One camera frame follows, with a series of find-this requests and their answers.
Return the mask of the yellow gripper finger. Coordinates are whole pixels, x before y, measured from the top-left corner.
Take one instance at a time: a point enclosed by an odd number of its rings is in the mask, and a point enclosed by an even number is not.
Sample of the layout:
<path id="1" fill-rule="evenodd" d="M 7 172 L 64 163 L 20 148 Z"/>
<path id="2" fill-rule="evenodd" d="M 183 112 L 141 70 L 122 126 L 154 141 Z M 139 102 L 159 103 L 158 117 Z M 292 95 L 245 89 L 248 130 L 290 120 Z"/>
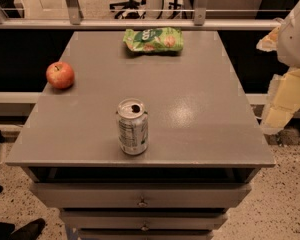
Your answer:
<path id="1" fill-rule="evenodd" d="M 280 27 L 274 28 L 266 36 L 260 39 L 256 45 L 256 48 L 265 52 L 276 51 L 279 29 Z"/>
<path id="2" fill-rule="evenodd" d="M 275 74 L 268 88 L 260 127 L 264 134 L 277 134 L 300 109 L 300 68 L 290 68 L 283 76 Z"/>

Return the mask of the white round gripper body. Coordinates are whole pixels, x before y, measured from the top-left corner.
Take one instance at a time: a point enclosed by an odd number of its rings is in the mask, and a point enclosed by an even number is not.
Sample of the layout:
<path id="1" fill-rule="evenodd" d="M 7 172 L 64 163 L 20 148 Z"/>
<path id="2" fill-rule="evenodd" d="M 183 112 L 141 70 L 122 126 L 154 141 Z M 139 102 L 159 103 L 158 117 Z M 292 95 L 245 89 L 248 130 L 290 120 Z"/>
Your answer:
<path id="1" fill-rule="evenodd" d="M 300 0 L 280 26 L 277 56 L 281 63 L 300 68 Z"/>

